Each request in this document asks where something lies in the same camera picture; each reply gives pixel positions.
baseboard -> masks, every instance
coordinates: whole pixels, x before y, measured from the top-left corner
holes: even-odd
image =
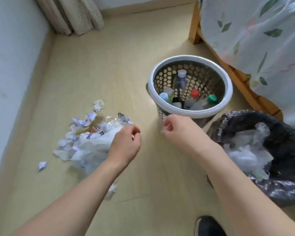
[[[121,6],[101,10],[103,18],[128,15],[144,11],[152,11],[167,7],[176,7],[184,4],[194,3],[195,0],[152,0],[145,3],[137,3],[128,6]]]
[[[2,217],[2,212],[4,211],[4,207],[7,204],[7,200],[11,194],[13,179],[23,150],[24,140],[29,129],[29,122],[36,106],[40,85],[49,62],[54,39],[55,33],[50,30],[47,33],[41,47],[31,80],[24,95],[13,130],[2,157],[0,165],[0,219]]]

perforated basket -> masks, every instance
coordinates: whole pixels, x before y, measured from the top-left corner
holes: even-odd
[[[174,77],[180,69],[185,69],[188,75],[187,87],[184,90],[173,88]],[[193,89],[197,89],[200,92],[197,100],[214,94],[219,103],[200,111],[180,109],[160,98],[159,94],[165,86],[173,88],[174,96],[181,102]],[[232,97],[233,86],[228,74],[216,63],[199,56],[179,55],[165,59],[154,67],[147,83],[147,91],[157,105],[161,123],[169,114],[177,114],[188,116],[203,127],[226,107]]]

wall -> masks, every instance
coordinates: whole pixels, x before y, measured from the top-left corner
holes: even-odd
[[[94,0],[100,10],[144,3],[152,0]]]
[[[48,28],[34,0],[0,0],[0,163]]]

bed frame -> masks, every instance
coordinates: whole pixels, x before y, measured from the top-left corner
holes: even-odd
[[[191,43],[194,45],[202,41],[206,43],[213,55],[215,55],[215,57],[219,60],[220,65],[225,69],[225,71],[227,71],[232,82],[237,86],[237,88],[244,95],[245,99],[254,110],[264,111],[267,114],[275,116],[279,120],[283,120],[283,114],[281,110],[279,110],[279,108],[274,103],[260,95],[257,95],[250,89],[249,79],[243,72],[231,67],[220,59],[217,53],[203,38],[200,21],[199,1],[196,0],[189,31],[189,40],[191,41]]]

basket rim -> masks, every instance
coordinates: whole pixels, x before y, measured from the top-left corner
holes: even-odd
[[[165,102],[163,99],[161,99],[161,97],[157,94],[157,92],[154,88],[154,84],[153,84],[153,80],[154,80],[154,77],[155,77],[157,71],[159,71],[161,69],[161,67],[163,67],[171,62],[182,61],[182,60],[194,61],[194,62],[205,64],[217,72],[217,74],[222,78],[224,85],[225,85],[225,94],[224,94],[222,101],[219,104],[217,104],[216,106],[214,106],[212,108],[206,109],[206,110],[190,111],[190,110],[174,107],[173,105],[171,105],[171,104]],[[151,71],[147,86],[148,86],[148,90],[149,90],[151,98],[160,108],[162,108],[163,110],[165,110],[171,114],[187,116],[190,118],[206,118],[206,117],[216,115],[217,113],[220,113],[221,111],[223,111],[223,109],[229,103],[229,101],[232,98],[232,94],[233,94],[232,81],[229,78],[227,72],[222,67],[220,67],[218,64],[214,63],[213,61],[208,60],[203,57],[200,57],[200,56],[195,56],[195,55],[177,55],[177,56],[169,57],[165,60],[162,60]]]

